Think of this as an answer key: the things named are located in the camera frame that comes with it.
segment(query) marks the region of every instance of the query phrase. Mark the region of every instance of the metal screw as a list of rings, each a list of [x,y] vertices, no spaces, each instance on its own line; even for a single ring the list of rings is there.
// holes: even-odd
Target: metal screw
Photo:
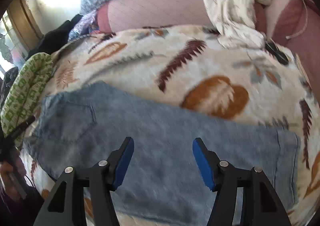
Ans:
[[[68,166],[67,168],[65,168],[64,172],[65,173],[71,173],[73,171],[73,167]]]
[[[262,168],[261,167],[254,167],[254,171],[256,172],[256,173],[261,173],[262,172]]]
[[[106,166],[108,164],[107,160],[101,160],[98,165],[99,166]]]
[[[227,162],[227,161],[224,161],[224,160],[222,160],[222,161],[220,161],[220,166],[222,166],[222,167],[227,167],[228,165],[229,165],[229,163]]]

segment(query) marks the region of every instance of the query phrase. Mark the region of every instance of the bed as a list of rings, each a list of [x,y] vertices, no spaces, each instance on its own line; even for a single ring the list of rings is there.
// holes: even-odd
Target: bed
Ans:
[[[302,0],[288,0],[282,8],[279,8],[279,0],[266,8],[261,5],[254,8],[258,22],[256,29],[279,46],[291,48],[292,52],[280,47],[289,59],[288,67],[281,65],[264,49],[224,48],[219,40],[221,32],[212,24],[203,0],[190,0],[194,1],[193,4],[184,4],[186,0],[168,0],[175,3],[166,3],[166,0],[137,1],[109,1],[97,14],[100,33],[95,32],[90,37],[67,44],[52,55],[53,75],[32,112],[39,117],[41,98],[46,95],[73,91],[102,80],[145,99],[214,117],[253,125],[281,126],[295,132],[301,139],[298,201],[287,213],[293,225],[304,225],[316,210],[320,196],[320,109],[316,100],[319,98],[316,85],[319,77],[315,61],[311,61],[309,56],[318,42],[312,40],[305,52],[295,43],[304,37],[287,43],[283,40],[283,36],[292,35],[300,29],[296,23],[291,23],[285,35],[279,35],[281,32],[278,31],[288,26],[280,20],[287,16],[284,10],[289,2],[298,3],[302,12]],[[310,15],[314,22],[319,21],[312,2],[307,7],[312,11]],[[296,22],[303,19],[300,14]],[[177,26],[163,27],[172,23]],[[308,28],[311,30],[306,32],[318,31],[313,24]],[[201,94],[203,87],[210,91],[218,89],[217,82],[224,82],[224,86],[232,91],[233,100],[227,94],[226,99],[222,98],[208,112],[199,107],[198,101],[204,100]],[[30,135],[36,125],[37,122],[32,124],[25,136]],[[22,150],[21,157],[45,198],[54,185],[53,180],[26,151]],[[92,221],[92,206],[88,198],[85,199],[85,209],[88,220]],[[122,225],[155,224],[120,213],[118,218]]]

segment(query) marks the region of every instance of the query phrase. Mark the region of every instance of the black cable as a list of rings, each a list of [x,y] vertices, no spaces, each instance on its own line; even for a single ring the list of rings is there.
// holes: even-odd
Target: black cable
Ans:
[[[34,184],[32,184],[32,182],[31,182],[31,180],[29,179],[29,177],[28,177],[27,175],[26,175],[26,177],[28,178],[29,182],[31,183],[31,186],[35,188],[36,186],[35,186]]]

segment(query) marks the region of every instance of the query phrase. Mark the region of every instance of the pink pillow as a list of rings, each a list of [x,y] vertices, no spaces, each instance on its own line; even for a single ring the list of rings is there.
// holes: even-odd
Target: pink pillow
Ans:
[[[254,5],[256,29],[266,33],[266,14],[261,4]],[[97,13],[99,30],[118,32],[144,26],[194,24],[213,26],[203,0],[111,0]]]
[[[288,41],[287,47],[300,57],[301,63],[309,77],[310,85],[317,100],[320,102],[320,16],[309,7],[308,10],[308,25],[306,30],[296,38]],[[294,29],[294,32],[300,31],[305,25],[306,10]]]
[[[272,0],[266,7],[267,37],[286,46],[286,36],[292,35],[304,11],[302,0]]]

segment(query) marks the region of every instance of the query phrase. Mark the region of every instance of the orange leaf pattern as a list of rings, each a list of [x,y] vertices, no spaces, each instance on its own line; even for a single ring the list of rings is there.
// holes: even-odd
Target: orange leaf pattern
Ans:
[[[126,43],[120,43],[120,42],[112,42],[104,46],[102,49],[97,51],[95,54],[93,54],[84,65],[87,65],[89,63],[98,62],[100,60],[106,59],[111,57],[113,54],[118,53],[123,48],[127,46]]]
[[[311,170],[311,182],[307,188],[304,198],[320,187],[320,152],[316,155],[315,162]]]
[[[78,62],[70,62],[67,61],[67,66],[61,66],[58,70],[58,76],[56,78],[56,86],[57,88],[64,89],[68,87],[68,84],[77,81],[78,79],[73,78],[73,72],[75,70],[76,65]]]
[[[159,30],[155,30],[154,31],[154,34],[156,35],[156,36],[163,36],[164,35],[164,32],[163,32],[163,30],[161,30],[161,29],[159,29]]]
[[[113,38],[114,36],[116,36],[116,33],[106,33],[106,34],[100,39],[100,41],[99,41],[96,45],[94,45],[94,46],[91,47],[91,49],[88,51],[88,54],[89,54],[93,49],[95,49],[98,45],[100,45],[102,42],[107,41],[107,40]]]
[[[244,87],[232,85],[228,77],[213,76],[191,90],[181,107],[231,119],[245,108],[248,101],[249,94]]]
[[[281,88],[281,77],[279,73],[275,70],[273,65],[265,64],[265,57],[256,57],[251,58],[249,55],[250,61],[240,61],[233,63],[233,68],[247,68],[249,66],[254,66],[253,71],[250,73],[250,81],[252,84],[262,83],[263,78],[266,76],[267,80],[276,85],[279,89]]]
[[[48,198],[48,196],[49,196],[49,193],[50,193],[49,190],[43,189],[42,192],[41,192],[42,198],[43,198],[44,200],[46,200],[46,198]]]
[[[87,214],[93,219],[92,203],[91,200],[88,198],[84,198],[84,209],[87,212]]]

